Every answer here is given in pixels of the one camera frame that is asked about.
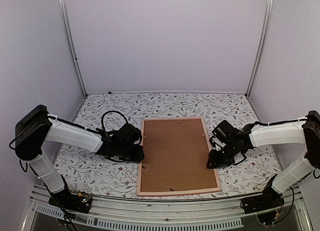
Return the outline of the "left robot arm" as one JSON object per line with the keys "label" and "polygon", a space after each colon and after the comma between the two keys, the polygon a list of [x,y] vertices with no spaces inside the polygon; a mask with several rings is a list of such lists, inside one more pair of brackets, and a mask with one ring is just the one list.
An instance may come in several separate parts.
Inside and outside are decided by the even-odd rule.
{"label": "left robot arm", "polygon": [[118,130],[108,131],[105,126],[92,129],[59,118],[39,104],[18,121],[14,132],[9,148],[37,174],[63,208],[74,204],[74,196],[45,148],[68,145],[116,163],[139,163],[145,157],[142,132],[128,120]]}

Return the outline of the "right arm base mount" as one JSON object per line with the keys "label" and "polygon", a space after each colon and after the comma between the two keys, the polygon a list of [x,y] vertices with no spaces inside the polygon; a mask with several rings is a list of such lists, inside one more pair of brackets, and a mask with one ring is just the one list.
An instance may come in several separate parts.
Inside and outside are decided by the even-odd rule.
{"label": "right arm base mount", "polygon": [[240,207],[245,214],[256,213],[285,204],[284,198],[278,193],[262,193],[260,195],[246,197],[240,201]]}

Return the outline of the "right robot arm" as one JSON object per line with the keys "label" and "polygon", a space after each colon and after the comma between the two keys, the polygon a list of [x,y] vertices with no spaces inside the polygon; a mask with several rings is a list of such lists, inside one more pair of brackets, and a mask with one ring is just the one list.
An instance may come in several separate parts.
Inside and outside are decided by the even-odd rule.
{"label": "right robot arm", "polygon": [[212,144],[208,154],[208,169],[236,165],[238,154],[266,146],[300,146],[302,154],[285,169],[274,175],[265,186],[258,204],[269,209],[288,188],[301,182],[320,167],[320,114],[311,110],[307,115],[278,122],[256,121],[241,129],[223,120],[212,131],[213,137],[222,143],[217,148]]}

